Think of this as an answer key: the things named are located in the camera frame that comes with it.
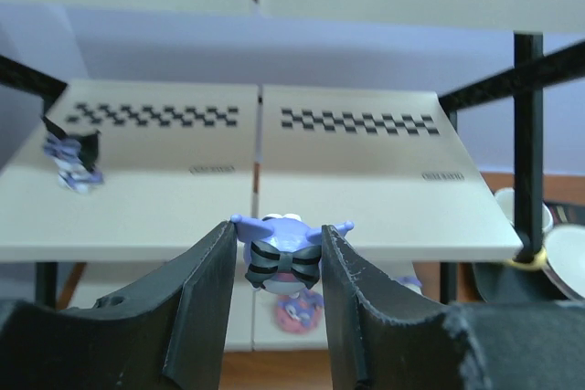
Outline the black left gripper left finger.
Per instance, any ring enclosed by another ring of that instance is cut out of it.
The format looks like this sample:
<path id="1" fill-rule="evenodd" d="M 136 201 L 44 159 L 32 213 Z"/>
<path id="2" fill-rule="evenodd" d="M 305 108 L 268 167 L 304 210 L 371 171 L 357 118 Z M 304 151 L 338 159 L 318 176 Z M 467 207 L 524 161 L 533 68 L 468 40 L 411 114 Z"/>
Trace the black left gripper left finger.
<path id="1" fill-rule="evenodd" d="M 218 388 L 236 256 L 222 222 L 89 309 L 2 300 L 2 388 Z"/>

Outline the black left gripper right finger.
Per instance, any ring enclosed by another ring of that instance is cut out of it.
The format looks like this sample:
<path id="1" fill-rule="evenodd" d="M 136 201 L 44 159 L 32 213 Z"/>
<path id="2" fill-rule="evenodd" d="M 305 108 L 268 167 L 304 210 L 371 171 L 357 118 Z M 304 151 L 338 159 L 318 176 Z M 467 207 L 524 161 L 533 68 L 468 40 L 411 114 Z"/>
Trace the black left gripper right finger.
<path id="1" fill-rule="evenodd" d="M 323 229 L 323 294 L 336 389 L 584 386 L 580 301 L 443 305 L 397 283 Z"/>

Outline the purple bunny holding cake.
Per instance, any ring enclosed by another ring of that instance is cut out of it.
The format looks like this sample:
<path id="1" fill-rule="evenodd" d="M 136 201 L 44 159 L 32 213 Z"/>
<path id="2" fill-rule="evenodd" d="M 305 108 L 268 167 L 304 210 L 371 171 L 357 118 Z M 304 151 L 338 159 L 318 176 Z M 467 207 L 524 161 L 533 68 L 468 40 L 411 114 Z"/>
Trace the purple bunny holding cake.
<path id="1" fill-rule="evenodd" d="M 421 292 L 422 284 L 416 276 L 399 276 L 394 278 L 394 280 L 400 285 L 403 285 L 420 295 L 422 294 Z"/>

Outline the black imp purple toy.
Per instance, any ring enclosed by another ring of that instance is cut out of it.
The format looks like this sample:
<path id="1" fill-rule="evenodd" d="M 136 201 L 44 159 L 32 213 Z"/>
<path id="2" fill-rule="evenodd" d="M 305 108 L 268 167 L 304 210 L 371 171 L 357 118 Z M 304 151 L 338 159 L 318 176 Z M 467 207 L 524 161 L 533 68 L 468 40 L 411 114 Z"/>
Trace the black imp purple toy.
<path id="1" fill-rule="evenodd" d="M 323 230 L 296 214 L 263 218 L 233 215 L 238 241 L 244 244 L 245 279 L 255 290 L 295 296 L 321 278 Z"/>

